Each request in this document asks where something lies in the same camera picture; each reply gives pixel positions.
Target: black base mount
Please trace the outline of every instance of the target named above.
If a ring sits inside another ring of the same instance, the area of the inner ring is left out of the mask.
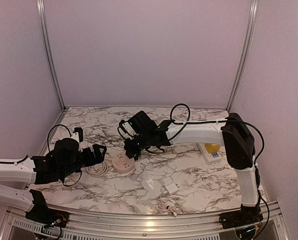
[[[259,205],[254,207],[241,205],[240,210],[221,213],[219,222],[222,224],[223,229],[231,229],[258,223],[263,219]]]
[[[30,193],[33,197],[34,206],[29,212],[25,213],[26,219],[33,220],[48,226],[60,219],[61,221],[57,223],[57,225],[61,228],[66,227],[69,216],[68,212],[48,208],[46,200],[40,191],[31,189]]]

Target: white marble pattern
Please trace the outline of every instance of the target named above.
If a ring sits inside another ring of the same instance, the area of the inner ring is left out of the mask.
[[[163,197],[170,206],[181,207],[181,214],[202,213],[238,208],[241,192],[237,176],[224,157],[217,165],[207,165],[195,144],[179,144],[164,147],[165,153],[141,153],[139,161],[130,173],[117,173],[111,164],[112,156],[124,152],[124,141],[117,132],[120,120],[127,120],[144,110],[156,123],[168,119],[170,108],[165,107],[71,107],[62,124],[73,130],[82,127],[82,147],[93,144],[107,146],[105,161],[109,172],[103,177],[92,177],[83,170],[80,181],[72,187],[61,182],[32,185],[43,192],[47,203],[81,210],[125,214],[170,214],[158,208],[159,196],[165,190],[163,185],[179,185],[176,194]],[[192,120],[226,117],[224,110],[192,109]],[[179,121],[186,119],[186,111],[175,111]],[[67,131],[58,128],[51,141],[66,137]],[[67,178],[67,184],[74,183],[78,173]]]

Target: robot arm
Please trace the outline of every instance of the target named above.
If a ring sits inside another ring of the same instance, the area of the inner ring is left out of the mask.
[[[0,182],[48,184],[61,180],[81,168],[104,161],[107,148],[98,144],[82,149],[82,129],[75,128],[71,137],[58,140],[46,156],[26,156],[24,159],[0,159]]]
[[[124,141],[129,158],[138,158],[150,147],[160,148],[181,143],[209,143],[225,147],[229,165],[234,168],[241,190],[241,210],[220,216],[224,228],[238,227],[263,219],[260,211],[260,177],[254,165],[255,139],[237,113],[229,117],[196,122],[174,123],[164,120],[159,125],[140,111],[119,128],[132,136]]]
[[[105,159],[107,148],[98,144],[82,149],[83,130],[74,129],[71,137],[58,140],[54,149],[46,156],[24,159],[0,159],[0,182],[22,182],[26,184],[48,184],[61,180],[72,173],[81,173],[81,168],[100,164]],[[68,213],[50,209],[40,191],[19,190],[0,184],[0,204],[26,212],[26,218],[47,225],[55,224],[60,216],[68,218]],[[66,226],[60,217],[57,224]]]

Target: white object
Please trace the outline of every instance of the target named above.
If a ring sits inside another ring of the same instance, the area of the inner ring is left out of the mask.
[[[184,144],[184,143],[204,143],[204,144],[218,144],[224,145],[223,131],[221,127],[225,126],[225,118],[212,120],[212,123],[205,124],[188,124],[185,128],[172,140],[171,144]],[[184,125],[171,123],[168,127],[166,135],[171,139]]]
[[[33,207],[33,196],[28,190],[14,189],[0,184],[0,204],[29,212]]]
[[[18,161],[20,161],[20,159],[0,159],[0,162],[14,163],[0,163],[0,182],[21,182],[29,184],[35,182],[36,173],[34,172],[34,161],[29,157],[21,163],[17,163]]]
[[[126,174],[134,169],[135,159],[127,157],[124,153],[120,153],[113,157],[112,166],[118,173]]]
[[[175,183],[171,183],[167,186],[164,186],[164,188],[167,190],[169,195],[172,195],[172,194],[175,194],[176,192],[178,192],[178,187]]]
[[[197,143],[197,146],[201,155],[203,156],[205,163],[208,165],[220,163],[221,159],[223,158],[218,151],[210,154],[204,145]]]
[[[235,169],[241,190],[241,202],[245,207],[254,207],[258,203],[259,195],[256,183],[256,168],[248,167]]]
[[[159,211],[162,212],[171,212],[175,217],[178,216],[177,212],[180,213],[182,211],[180,206],[170,206],[166,202],[163,201],[162,196],[165,194],[165,192],[161,193],[159,196],[159,203],[157,205],[157,208]]]
[[[136,132],[135,132],[135,130],[133,129],[133,127],[130,125],[129,122],[127,122],[127,121],[124,122],[124,123],[122,124],[122,126],[123,126],[124,129],[129,133],[129,135],[131,135],[131,136],[137,135]]]
[[[87,167],[86,172],[90,176],[93,176],[95,178],[100,178],[100,177],[103,177],[104,175],[106,175],[106,173],[108,172],[108,169],[109,169],[108,164],[104,160],[100,164],[96,164],[96,165]]]
[[[79,133],[74,132],[70,138],[76,140],[79,143],[79,149],[78,150],[79,150],[79,152],[82,152],[83,148],[81,147],[81,144],[80,144]]]

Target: aluminum frame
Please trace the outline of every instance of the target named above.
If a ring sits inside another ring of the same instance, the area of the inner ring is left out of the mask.
[[[238,93],[238,89],[239,89],[239,86],[242,81],[246,61],[248,58],[248,53],[250,51],[251,44],[253,41],[255,25],[256,25],[258,2],[259,2],[259,0],[251,0],[248,23],[247,23],[247,30],[246,30],[244,43],[243,43],[241,58],[240,58],[240,62],[238,65],[235,80],[234,80],[234,83],[233,83],[233,86],[232,86],[232,89],[230,92],[228,103],[225,108],[225,110],[227,110],[228,112],[230,112],[232,110],[233,104],[235,102],[235,99],[236,99],[236,96]],[[50,70],[50,74],[51,74],[54,91],[55,91],[55,94],[57,97],[58,104],[59,104],[61,110],[64,111],[67,108],[67,106],[65,105],[65,102],[64,102],[64,99],[63,99],[63,96],[61,93],[60,84],[59,84],[57,73],[56,73],[55,63],[54,63],[53,56],[52,56],[48,28],[47,28],[47,19],[46,19],[46,13],[45,13],[45,1],[44,0],[37,0],[37,9],[38,9],[40,26],[41,26],[42,36],[43,36],[44,49],[45,49],[45,53],[46,53],[46,57],[47,57],[47,61],[48,61],[48,66],[49,66],[49,70]]]
[[[247,58],[248,58],[248,53],[250,51],[251,44],[252,44],[253,37],[254,37],[257,9],[258,9],[258,0],[251,0],[248,25],[247,25],[247,31],[245,34],[242,54],[241,54],[238,70],[237,70],[237,73],[235,76],[234,84],[233,84],[233,87],[232,87],[232,90],[230,93],[230,97],[228,100],[228,104],[226,107],[226,110],[228,111],[228,113],[230,113],[233,108],[234,102],[237,97],[238,89],[239,89],[239,86],[240,86],[242,78],[243,78],[244,69],[246,66]]]
[[[64,102],[61,90],[60,90],[60,85],[59,85],[56,68],[55,68],[55,63],[54,63],[53,55],[52,55],[52,51],[51,51],[44,0],[37,0],[37,9],[38,9],[38,15],[39,15],[40,26],[41,26],[41,31],[42,31],[44,50],[45,50],[45,54],[47,57],[47,62],[48,62],[49,70],[50,70],[53,88],[55,91],[55,95],[56,95],[59,107],[62,111],[64,111],[66,109],[66,106],[65,106],[65,102]]]
[[[270,209],[270,222],[273,221],[274,223],[278,239],[289,240],[278,202],[272,201],[268,205]],[[174,217],[172,215],[94,212],[55,205],[49,205],[49,207],[70,213],[67,226],[63,229],[62,239],[66,240],[72,239],[74,235],[76,235],[76,239],[82,239],[81,236],[84,236],[97,240],[194,240],[197,238],[203,239],[206,236],[214,236],[222,232],[232,232],[238,229],[223,229],[219,223],[219,214],[230,210],[183,214]],[[261,211],[264,216],[263,221],[266,221],[268,212],[264,204],[261,205]],[[25,219],[25,213],[23,211],[9,208],[1,226],[0,240],[9,239],[13,226],[39,233],[42,225],[41,223]],[[58,234],[59,230],[57,228],[48,228],[48,232],[44,235],[58,236]]]

